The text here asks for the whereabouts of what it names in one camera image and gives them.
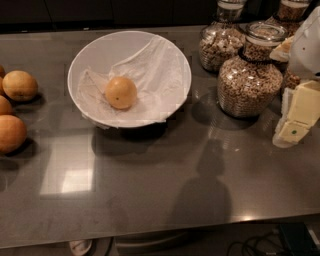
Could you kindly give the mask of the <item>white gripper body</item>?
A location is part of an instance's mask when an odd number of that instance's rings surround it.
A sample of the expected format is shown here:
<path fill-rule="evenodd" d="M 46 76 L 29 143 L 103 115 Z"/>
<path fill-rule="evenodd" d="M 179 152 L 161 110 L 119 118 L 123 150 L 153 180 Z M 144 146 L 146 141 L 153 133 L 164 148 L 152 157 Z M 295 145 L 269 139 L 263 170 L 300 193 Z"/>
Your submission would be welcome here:
<path fill-rule="evenodd" d="M 288 68 L 301 79 L 320 79 L 320 6 L 310 13 L 296 31 Z"/>

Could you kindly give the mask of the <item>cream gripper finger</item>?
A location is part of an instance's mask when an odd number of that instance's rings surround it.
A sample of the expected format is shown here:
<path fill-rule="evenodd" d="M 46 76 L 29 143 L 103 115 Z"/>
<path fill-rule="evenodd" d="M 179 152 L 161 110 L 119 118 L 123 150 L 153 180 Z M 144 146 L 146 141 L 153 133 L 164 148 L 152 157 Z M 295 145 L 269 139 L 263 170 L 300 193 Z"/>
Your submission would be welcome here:
<path fill-rule="evenodd" d="M 297 145 L 320 119 L 320 83 L 308 81 L 282 95 L 282 117 L 272 142 L 279 148 Z"/>
<path fill-rule="evenodd" d="M 269 55 L 270 59 L 278 62 L 288 62 L 292 42 L 293 36 L 286 38 L 281 44 L 271 51 Z"/>

